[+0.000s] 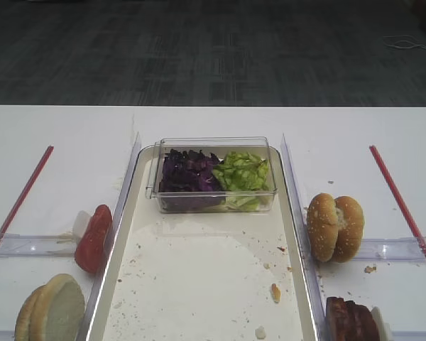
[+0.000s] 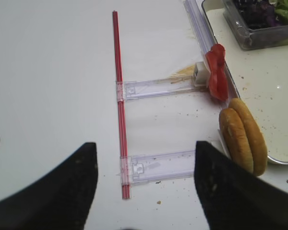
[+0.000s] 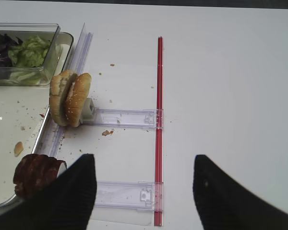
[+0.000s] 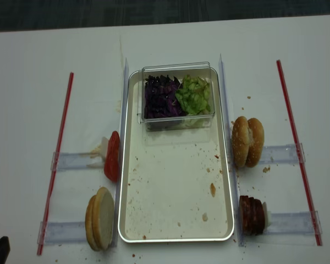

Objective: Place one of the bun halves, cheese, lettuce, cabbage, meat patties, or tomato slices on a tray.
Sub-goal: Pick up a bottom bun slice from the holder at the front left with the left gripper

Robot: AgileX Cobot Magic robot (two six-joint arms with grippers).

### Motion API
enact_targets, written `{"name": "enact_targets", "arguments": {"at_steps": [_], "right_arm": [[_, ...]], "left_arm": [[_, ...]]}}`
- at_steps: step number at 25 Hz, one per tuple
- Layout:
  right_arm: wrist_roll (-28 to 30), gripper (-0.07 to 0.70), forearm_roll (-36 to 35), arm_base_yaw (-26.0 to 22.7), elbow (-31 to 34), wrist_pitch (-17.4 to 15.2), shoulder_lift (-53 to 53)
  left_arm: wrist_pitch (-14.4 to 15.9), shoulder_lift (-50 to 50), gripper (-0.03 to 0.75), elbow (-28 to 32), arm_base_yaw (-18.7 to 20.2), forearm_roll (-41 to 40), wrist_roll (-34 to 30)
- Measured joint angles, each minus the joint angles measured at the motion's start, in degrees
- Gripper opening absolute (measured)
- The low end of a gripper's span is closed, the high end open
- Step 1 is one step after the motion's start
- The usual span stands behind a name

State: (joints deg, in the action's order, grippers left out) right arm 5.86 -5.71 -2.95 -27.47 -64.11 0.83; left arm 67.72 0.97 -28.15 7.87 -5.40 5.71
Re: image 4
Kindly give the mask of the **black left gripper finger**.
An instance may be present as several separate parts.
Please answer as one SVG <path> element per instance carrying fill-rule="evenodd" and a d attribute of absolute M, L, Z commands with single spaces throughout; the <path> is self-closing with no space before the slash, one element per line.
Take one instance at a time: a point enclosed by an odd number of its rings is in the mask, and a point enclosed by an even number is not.
<path fill-rule="evenodd" d="M 5 264 L 10 253 L 10 243 L 7 236 L 0 238 L 0 264 Z"/>

